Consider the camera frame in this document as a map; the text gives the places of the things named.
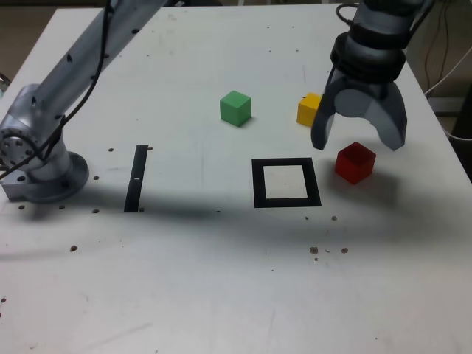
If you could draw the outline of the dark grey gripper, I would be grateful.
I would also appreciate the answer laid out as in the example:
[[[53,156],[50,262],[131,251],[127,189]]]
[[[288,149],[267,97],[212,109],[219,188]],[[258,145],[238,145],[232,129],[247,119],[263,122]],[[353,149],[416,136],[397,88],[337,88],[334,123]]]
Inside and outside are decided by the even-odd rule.
[[[393,82],[367,83],[332,68],[316,112],[310,136],[317,150],[324,150],[333,116],[367,120],[376,129],[379,139],[390,150],[404,146],[407,116],[401,93]]]

